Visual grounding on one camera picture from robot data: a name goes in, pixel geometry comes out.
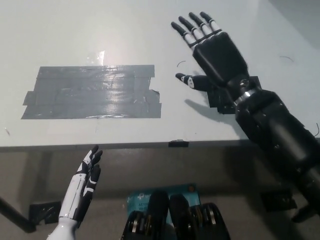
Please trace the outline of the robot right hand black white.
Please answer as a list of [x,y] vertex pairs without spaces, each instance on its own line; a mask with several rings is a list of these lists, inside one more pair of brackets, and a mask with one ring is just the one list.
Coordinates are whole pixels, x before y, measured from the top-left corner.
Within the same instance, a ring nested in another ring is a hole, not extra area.
[[249,79],[248,66],[229,34],[207,13],[190,12],[189,18],[179,16],[171,27],[191,49],[192,56],[217,87],[229,92],[241,90],[241,80]]

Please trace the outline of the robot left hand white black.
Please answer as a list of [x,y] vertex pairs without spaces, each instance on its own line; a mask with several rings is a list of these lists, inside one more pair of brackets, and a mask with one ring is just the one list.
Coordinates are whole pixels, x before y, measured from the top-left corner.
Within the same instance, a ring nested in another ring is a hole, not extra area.
[[91,204],[101,168],[98,162],[103,151],[95,145],[83,158],[76,173],[70,180],[64,196],[59,217],[81,223]]

